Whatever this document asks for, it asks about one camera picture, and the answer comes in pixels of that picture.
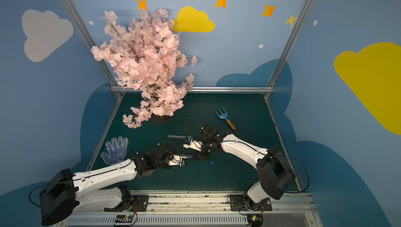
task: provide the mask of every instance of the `pink blossom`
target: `pink blossom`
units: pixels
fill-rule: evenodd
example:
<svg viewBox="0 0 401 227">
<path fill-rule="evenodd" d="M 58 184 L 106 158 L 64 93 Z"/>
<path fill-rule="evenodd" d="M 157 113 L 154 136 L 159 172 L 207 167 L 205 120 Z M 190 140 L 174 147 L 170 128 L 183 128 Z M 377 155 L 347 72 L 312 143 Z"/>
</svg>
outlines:
<svg viewBox="0 0 401 227">
<path fill-rule="evenodd" d="M 135 108 L 135 107 L 131 107 L 131 110 L 132 110 L 132 112 L 133 112 L 134 114 L 138 114 L 138 112 L 139 112 L 139 109 L 138 109 L 138 108 Z"/>
<path fill-rule="evenodd" d="M 162 116 L 164 112 L 164 109 L 162 107 L 157 107 L 156 109 L 153 109 L 153 114 Z"/>
<path fill-rule="evenodd" d="M 197 63 L 198 63 L 198 58 L 196 56 L 193 56 L 192 59 L 191 59 L 191 66 L 193 67 Z"/>
<path fill-rule="evenodd" d="M 96 46 L 91 49 L 97 61 L 104 59 L 114 68 L 118 85 L 142 91 L 140 106 L 131 107 L 136 116 L 123 116 L 123 123 L 129 128 L 140 127 L 152 114 L 172 116 L 183 107 L 185 88 L 191 88 L 194 81 L 192 74 L 180 84 L 171 80 L 176 69 L 188 63 L 188 58 L 178 50 L 179 33 L 173 34 L 170 30 L 174 20 L 163 19 L 168 16 L 167 10 L 159 9 L 152 14 L 152 19 L 148 11 L 142 9 L 139 16 L 140 20 L 132 19 L 127 31 L 116 23 L 118 17 L 113 11 L 106 11 L 104 32 L 112 39 L 104 42 L 100 49 Z M 197 61 L 197 57 L 192 57 L 191 65 Z"/>
<path fill-rule="evenodd" d="M 91 52 L 97 61 L 101 61 L 103 59 L 103 53 L 96 46 L 92 46 Z"/>
</svg>

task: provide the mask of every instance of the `work glove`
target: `work glove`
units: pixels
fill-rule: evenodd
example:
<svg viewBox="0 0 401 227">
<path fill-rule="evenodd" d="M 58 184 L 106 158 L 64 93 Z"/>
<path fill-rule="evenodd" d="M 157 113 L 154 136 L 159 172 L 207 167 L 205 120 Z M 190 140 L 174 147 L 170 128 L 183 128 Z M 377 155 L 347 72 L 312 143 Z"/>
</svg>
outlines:
<svg viewBox="0 0 401 227">
<path fill-rule="evenodd" d="M 106 152 L 102 152 L 100 155 L 102 156 L 103 161 L 107 165 L 113 165 L 122 161 L 125 161 L 127 158 L 127 145 L 128 138 L 124 138 L 119 136 L 118 139 L 112 138 L 112 142 L 106 142 L 106 148 L 108 154 Z"/>
</svg>

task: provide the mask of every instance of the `dark green mat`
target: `dark green mat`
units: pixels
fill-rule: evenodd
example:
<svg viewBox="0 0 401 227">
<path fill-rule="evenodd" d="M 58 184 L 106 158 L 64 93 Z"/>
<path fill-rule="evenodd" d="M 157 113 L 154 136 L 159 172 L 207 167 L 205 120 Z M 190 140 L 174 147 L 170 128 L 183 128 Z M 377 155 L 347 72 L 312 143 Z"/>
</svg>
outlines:
<svg viewBox="0 0 401 227">
<path fill-rule="evenodd" d="M 238 138 L 250 144 L 264 148 L 282 149 L 276 134 L 274 123 L 261 94 L 187 94 L 183 99 L 184 107 L 174 112 L 173 120 L 152 124 L 152 120 L 142 123 L 142 127 L 129 129 L 122 122 L 123 114 L 132 114 L 130 107 L 137 107 L 142 100 L 140 94 L 125 94 L 115 119 L 106 136 L 122 136 L 129 140 L 127 158 L 133 156 L 130 148 L 136 152 L 152 149 L 163 141 L 173 142 L 182 154 L 193 154 L 193 149 L 183 148 L 182 139 L 167 138 L 167 135 L 188 135 L 181 127 L 185 118 L 194 118 L 201 124 L 209 122 L 217 130 L 231 131 L 223 119 L 218 119 L 214 111 L 225 108 L 228 118 L 237 128 L 233 132 Z M 199 125 L 193 120 L 183 123 L 193 137 L 202 141 L 198 132 Z M 105 143 L 93 165 L 93 170 L 106 167 L 100 153 L 106 151 Z M 133 190 L 246 190 L 258 181 L 256 170 L 238 157 L 217 150 L 210 156 L 209 162 L 189 160 L 188 166 L 173 167 L 170 170 L 159 169 L 152 175 L 119 184 L 126 184 Z M 293 183 L 289 190 L 297 190 Z"/>
</svg>

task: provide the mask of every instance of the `painted cloud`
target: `painted cloud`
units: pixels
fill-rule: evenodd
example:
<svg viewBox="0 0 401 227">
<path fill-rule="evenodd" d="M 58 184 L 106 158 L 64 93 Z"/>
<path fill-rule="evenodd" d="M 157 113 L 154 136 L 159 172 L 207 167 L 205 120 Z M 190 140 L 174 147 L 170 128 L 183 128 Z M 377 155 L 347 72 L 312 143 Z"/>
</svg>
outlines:
<svg viewBox="0 0 401 227">
<path fill-rule="evenodd" d="M 40 62 L 58 49 L 73 35 L 69 20 L 60 19 L 52 11 L 26 10 L 23 14 L 23 30 L 27 36 L 24 51 L 33 62 Z"/>
</svg>

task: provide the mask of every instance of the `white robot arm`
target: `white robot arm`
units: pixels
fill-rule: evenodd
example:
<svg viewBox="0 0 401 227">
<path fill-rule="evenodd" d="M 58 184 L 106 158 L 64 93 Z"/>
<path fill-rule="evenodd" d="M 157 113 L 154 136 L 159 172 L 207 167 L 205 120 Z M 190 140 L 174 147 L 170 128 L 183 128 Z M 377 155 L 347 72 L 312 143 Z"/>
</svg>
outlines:
<svg viewBox="0 0 401 227">
<path fill-rule="evenodd" d="M 108 209 L 121 211 L 131 207 L 128 188 L 101 188 L 148 176 L 159 168 L 187 164 L 188 157 L 174 154 L 167 144 L 155 150 L 140 153 L 131 159 L 105 168 L 72 174 L 70 169 L 60 171 L 40 192 L 42 225 L 55 224 L 77 211 Z"/>
<path fill-rule="evenodd" d="M 253 184 L 245 193 L 245 205 L 250 209 L 260 205 L 269 196 L 280 199 L 290 183 L 295 179 L 295 172 L 288 160 L 278 149 L 266 149 L 237 138 L 234 134 L 218 132 L 209 123 L 204 124 L 199 131 L 204 135 L 205 142 L 185 141 L 185 148 L 193 148 L 198 152 L 194 159 L 208 160 L 208 154 L 220 148 L 252 165 L 258 172 L 259 181 Z"/>
</svg>

